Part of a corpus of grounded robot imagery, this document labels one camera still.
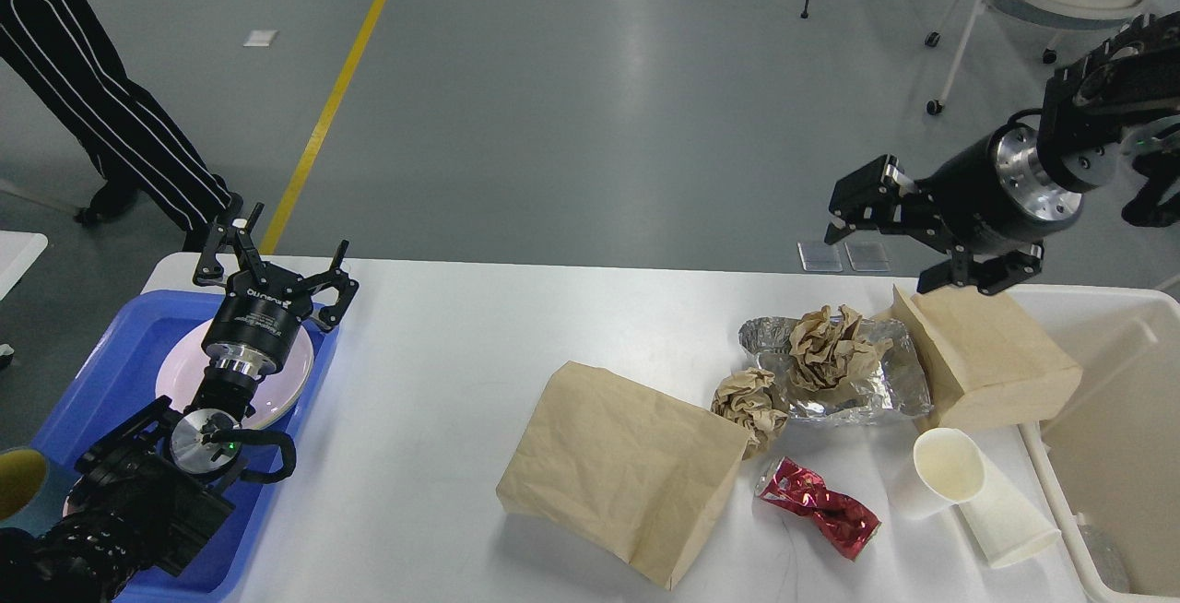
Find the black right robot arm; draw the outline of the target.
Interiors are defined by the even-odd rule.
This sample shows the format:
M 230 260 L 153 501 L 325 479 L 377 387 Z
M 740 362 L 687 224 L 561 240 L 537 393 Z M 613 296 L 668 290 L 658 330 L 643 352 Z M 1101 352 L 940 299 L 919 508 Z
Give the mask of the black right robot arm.
M 1045 81 L 1021 109 L 926 178 L 880 155 L 835 183 L 827 245 L 853 232 L 906 236 L 944 254 L 918 291 L 974 286 L 998 295 L 1040 275 L 1044 242 L 1080 217 L 1086 194 L 1117 163 L 1146 179 L 1121 216 L 1135 228 L 1176 223 L 1176 14 L 1139 15 Z

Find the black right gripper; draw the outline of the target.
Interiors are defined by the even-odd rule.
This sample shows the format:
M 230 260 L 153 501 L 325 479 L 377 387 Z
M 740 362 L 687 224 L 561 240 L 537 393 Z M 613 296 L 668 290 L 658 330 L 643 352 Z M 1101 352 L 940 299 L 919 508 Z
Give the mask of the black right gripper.
M 974 286 L 985 296 L 1007 291 L 1042 273 L 1040 241 L 1071 228 L 1082 212 L 1083 196 L 1049 177 L 1036 142 L 1036 129 L 1004 124 L 920 181 L 906 177 L 893 155 L 879 155 L 833 186 L 822 242 L 878 231 L 948 249 L 951 232 L 965 249 L 924 270 L 919 295 L 949 286 Z M 968 250 L 998 257 L 977 260 Z

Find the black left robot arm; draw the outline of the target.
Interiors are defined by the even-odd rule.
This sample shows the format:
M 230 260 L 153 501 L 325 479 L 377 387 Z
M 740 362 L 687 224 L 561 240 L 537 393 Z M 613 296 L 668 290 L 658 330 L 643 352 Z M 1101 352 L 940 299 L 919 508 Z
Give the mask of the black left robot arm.
M 248 428 L 254 394 L 282 372 L 304 322 L 330 333 L 358 295 L 342 241 L 306 276 L 262 258 L 242 201 L 206 234 L 194 284 L 225 291 L 201 343 L 206 368 L 183 409 L 157 396 L 77 458 L 70 514 L 42 533 L 4 530 L 5 602 L 110 602 L 136 573 L 178 576 L 232 514 L 227 489 L 270 485 L 299 465 L 291 435 Z

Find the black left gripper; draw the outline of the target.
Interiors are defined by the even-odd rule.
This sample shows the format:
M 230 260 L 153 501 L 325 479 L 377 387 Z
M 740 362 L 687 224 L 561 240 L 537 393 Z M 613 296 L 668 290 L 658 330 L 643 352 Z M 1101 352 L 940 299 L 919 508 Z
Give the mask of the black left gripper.
M 242 203 L 232 203 L 206 227 L 197 250 L 191 282 L 225 291 L 218 313 L 201 342 L 214 361 L 232 352 L 251 350 L 261 375 L 282 372 L 303 321 L 321 333 L 333 333 L 343 322 L 360 284 L 343 268 L 349 241 L 337 243 L 324 271 L 300 277 L 284 297 L 277 284 L 277 267 L 262 258 L 253 230 L 266 204 L 256 203 L 248 216 Z

